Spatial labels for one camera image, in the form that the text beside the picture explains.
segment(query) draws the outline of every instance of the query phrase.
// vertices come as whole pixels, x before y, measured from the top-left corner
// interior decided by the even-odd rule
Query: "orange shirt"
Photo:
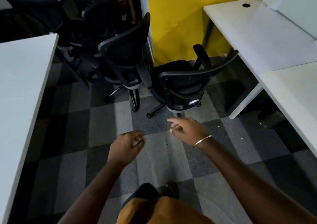
[[[191,206],[174,198],[163,196],[145,200],[131,199],[121,210],[117,224],[174,224],[204,223],[215,224]]]

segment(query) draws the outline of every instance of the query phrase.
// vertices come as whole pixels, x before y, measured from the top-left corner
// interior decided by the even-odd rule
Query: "yellow panel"
[[[234,0],[149,0],[154,64],[196,59],[193,45],[201,44],[208,23],[203,6]],[[213,28],[206,48],[210,56],[227,53],[229,43]]]

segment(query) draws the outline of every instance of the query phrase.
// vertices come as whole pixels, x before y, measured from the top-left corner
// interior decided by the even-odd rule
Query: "gold bangle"
[[[200,142],[202,142],[203,140],[205,140],[205,139],[207,139],[207,138],[209,138],[209,137],[212,137],[212,135],[209,135],[209,136],[207,136],[207,137],[205,137],[205,138],[202,138],[200,141],[197,141],[197,143],[193,146],[193,148],[197,149],[196,146],[197,146]]]

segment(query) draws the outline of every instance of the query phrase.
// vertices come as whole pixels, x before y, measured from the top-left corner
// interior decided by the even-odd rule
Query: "hand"
[[[131,163],[145,144],[144,134],[139,130],[120,134],[110,146],[107,162],[115,162],[123,167]]]
[[[173,122],[170,132],[190,146],[194,146],[202,138],[209,136],[204,126],[193,118],[170,118],[167,121]]]

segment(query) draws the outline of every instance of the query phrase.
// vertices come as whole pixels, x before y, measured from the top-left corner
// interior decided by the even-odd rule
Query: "forearm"
[[[262,180],[213,138],[198,147],[220,170],[254,224],[317,223],[307,210]]]
[[[117,163],[107,162],[59,224],[97,223],[107,197],[123,168]]]

